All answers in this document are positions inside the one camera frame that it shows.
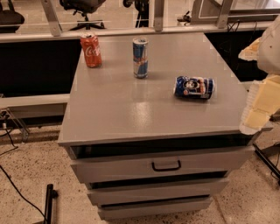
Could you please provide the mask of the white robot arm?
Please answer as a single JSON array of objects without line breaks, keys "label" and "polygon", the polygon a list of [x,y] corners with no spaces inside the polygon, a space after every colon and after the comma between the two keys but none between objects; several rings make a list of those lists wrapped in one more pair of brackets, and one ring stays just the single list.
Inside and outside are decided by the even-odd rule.
[{"label": "white robot arm", "polygon": [[280,109],[280,16],[260,38],[241,50],[239,58],[255,60],[257,67],[268,74],[264,80],[252,82],[241,115],[241,133],[253,135]]}]

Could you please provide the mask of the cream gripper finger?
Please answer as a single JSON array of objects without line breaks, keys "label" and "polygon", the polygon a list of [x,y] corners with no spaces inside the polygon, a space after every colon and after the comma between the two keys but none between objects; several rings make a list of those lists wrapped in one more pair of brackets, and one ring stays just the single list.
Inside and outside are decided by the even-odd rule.
[{"label": "cream gripper finger", "polygon": [[252,61],[258,60],[258,49],[260,45],[260,39],[257,38],[250,45],[245,47],[238,55],[238,58],[241,60]]},{"label": "cream gripper finger", "polygon": [[280,76],[269,74],[262,81],[254,80],[241,115],[240,132],[245,135],[255,134],[279,109]]}]

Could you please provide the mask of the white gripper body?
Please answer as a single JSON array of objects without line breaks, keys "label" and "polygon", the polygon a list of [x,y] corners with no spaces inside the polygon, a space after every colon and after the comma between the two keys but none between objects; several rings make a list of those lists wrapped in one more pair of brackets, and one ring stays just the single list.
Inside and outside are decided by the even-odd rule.
[{"label": "white gripper body", "polygon": [[280,74],[280,16],[260,37],[257,65],[267,74]]}]

